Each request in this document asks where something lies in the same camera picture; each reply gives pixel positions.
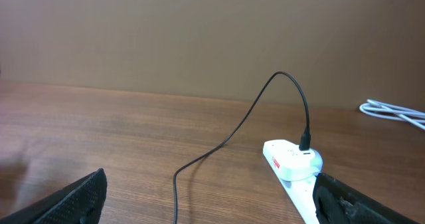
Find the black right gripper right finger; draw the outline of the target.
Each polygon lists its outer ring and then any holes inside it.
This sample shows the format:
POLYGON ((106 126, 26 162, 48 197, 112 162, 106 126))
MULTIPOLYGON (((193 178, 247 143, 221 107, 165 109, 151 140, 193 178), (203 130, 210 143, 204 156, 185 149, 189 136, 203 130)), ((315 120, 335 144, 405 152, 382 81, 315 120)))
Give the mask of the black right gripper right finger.
POLYGON ((316 176, 313 202, 320 224, 418 224, 326 173, 316 176))

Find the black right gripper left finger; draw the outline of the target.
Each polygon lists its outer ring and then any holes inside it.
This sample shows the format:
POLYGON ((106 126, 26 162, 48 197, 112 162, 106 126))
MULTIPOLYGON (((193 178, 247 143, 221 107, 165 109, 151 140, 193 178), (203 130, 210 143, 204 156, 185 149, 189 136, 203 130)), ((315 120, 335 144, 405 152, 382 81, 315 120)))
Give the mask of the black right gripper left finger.
POLYGON ((1 224, 98 224, 107 194, 102 168, 1 219, 1 224))

